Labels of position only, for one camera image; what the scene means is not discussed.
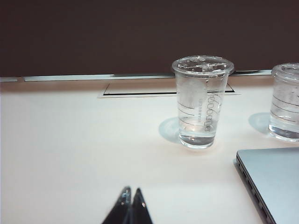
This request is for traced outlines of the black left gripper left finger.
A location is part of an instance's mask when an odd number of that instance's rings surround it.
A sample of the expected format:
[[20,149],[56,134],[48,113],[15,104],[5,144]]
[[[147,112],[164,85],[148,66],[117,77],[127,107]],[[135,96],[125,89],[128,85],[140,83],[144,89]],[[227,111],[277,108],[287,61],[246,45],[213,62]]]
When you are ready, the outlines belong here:
[[125,186],[117,200],[102,222],[103,224],[129,224],[131,222],[130,217],[131,208],[131,188]]

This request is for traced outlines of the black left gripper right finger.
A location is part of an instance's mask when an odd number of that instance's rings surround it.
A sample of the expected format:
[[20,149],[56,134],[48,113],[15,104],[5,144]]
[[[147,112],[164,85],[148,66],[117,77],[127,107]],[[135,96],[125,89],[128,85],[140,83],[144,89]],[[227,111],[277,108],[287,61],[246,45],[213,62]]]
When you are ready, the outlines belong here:
[[132,224],[153,224],[142,191],[137,188],[132,204]]

